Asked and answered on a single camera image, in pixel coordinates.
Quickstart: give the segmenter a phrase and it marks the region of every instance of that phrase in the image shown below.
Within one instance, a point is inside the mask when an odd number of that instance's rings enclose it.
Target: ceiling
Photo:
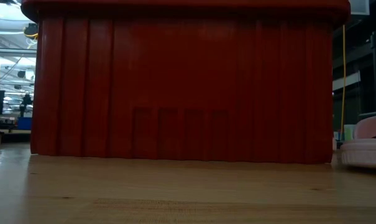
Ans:
[[[10,49],[7,54],[0,52],[0,90],[6,91],[4,113],[18,111],[22,97],[34,93],[35,54],[17,51],[37,49],[36,41],[23,34],[29,23],[33,22],[23,15],[18,4],[0,3],[0,49]]]

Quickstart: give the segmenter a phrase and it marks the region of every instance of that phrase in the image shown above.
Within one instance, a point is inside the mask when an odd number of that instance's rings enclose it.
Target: ribbed bin wall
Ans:
[[[33,153],[331,160],[329,21],[48,15],[39,24]]]

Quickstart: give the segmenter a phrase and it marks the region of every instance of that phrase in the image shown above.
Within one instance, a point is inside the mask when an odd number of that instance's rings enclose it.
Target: bin lid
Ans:
[[[68,13],[103,13],[118,11],[128,8],[132,11],[145,9],[149,11],[161,11],[162,14],[172,12],[175,8],[200,10],[201,12],[217,11],[223,13],[234,11],[234,15],[261,16],[300,16],[322,17],[325,21],[332,22],[335,26],[341,26],[347,21],[351,6],[349,0],[23,0],[22,12],[33,21],[37,22],[38,14],[54,14],[55,12]]]

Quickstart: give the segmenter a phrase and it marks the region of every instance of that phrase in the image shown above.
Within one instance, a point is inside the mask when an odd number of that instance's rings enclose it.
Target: bin rim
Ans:
[[[22,12],[35,22],[38,22],[39,12],[70,11],[73,8],[80,11],[94,11],[95,7],[101,9],[123,7],[184,7],[211,9],[229,9],[235,12],[261,11],[262,14],[270,13],[270,18],[276,16],[276,12],[283,11],[283,15],[310,16],[313,12],[317,16],[323,16],[325,21],[330,21],[334,27],[345,23],[351,14],[349,0],[23,0]]]

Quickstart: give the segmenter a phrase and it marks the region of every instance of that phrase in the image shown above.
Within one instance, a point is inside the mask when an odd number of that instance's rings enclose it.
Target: white panel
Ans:
[[[358,82],[360,82],[360,72],[353,73],[352,75],[347,76],[346,86],[349,86]],[[344,87],[344,78],[340,78],[332,82],[333,91],[341,89],[342,87]]]
[[[349,0],[351,2],[352,15],[370,15],[369,0]]]

